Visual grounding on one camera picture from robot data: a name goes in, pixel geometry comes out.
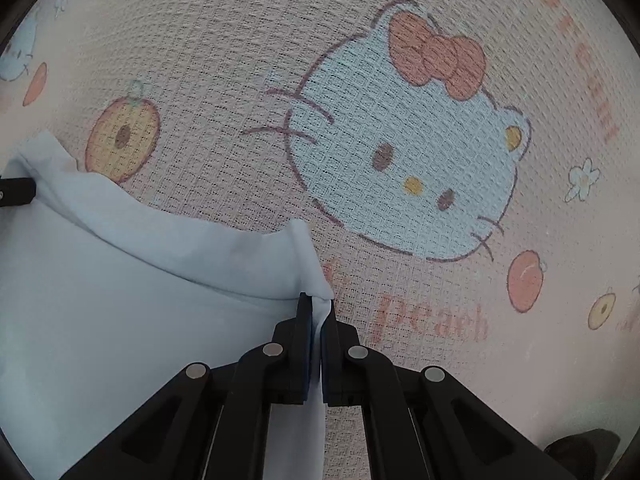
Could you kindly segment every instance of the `yellow nose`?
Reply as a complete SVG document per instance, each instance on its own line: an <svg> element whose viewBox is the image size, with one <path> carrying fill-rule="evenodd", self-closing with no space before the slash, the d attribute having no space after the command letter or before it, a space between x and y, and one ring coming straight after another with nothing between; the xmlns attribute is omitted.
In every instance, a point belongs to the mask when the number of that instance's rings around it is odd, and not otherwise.
<svg viewBox="0 0 640 480"><path fill-rule="evenodd" d="M408 194L411 194L413 196L418 196L422 194L423 189L424 189L424 186L422 184L422 181L419 178L416 178L414 176L408 176L404 180L404 190Z"/></svg>

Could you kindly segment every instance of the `hello kitty print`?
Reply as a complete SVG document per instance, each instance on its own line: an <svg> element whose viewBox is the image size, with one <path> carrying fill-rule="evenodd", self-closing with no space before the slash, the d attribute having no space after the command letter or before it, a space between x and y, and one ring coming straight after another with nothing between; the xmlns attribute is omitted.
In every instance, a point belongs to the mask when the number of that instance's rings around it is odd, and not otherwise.
<svg viewBox="0 0 640 480"><path fill-rule="evenodd" d="M332 46L276 132L293 173L333 222L390 250L455 261L500 225L530 143L529 120L482 88L482 47L447 37L415 2L385 6L368 34Z"/></svg>

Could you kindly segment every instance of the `cat ear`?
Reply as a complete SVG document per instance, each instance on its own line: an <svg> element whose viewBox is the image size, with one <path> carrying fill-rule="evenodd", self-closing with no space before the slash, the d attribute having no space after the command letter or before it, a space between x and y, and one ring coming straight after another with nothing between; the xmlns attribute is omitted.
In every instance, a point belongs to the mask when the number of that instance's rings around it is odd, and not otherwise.
<svg viewBox="0 0 640 480"><path fill-rule="evenodd" d="M520 160L531 142L531 122L516 107L502 108L499 112L504 133L504 146L513 160Z"/></svg>

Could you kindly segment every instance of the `white fabric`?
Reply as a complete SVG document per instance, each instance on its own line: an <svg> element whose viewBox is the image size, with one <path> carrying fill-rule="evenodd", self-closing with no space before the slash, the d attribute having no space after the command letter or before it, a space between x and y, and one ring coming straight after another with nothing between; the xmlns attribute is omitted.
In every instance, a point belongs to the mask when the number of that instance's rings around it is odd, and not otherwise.
<svg viewBox="0 0 640 480"><path fill-rule="evenodd" d="M149 208L80 173L48 132L3 178L32 176L0 208L0 426L35 480L59 478L189 362L236 361L313 296L312 387L275 406L265 478L322 477L319 330L333 293L303 221L273 234Z"/></svg>

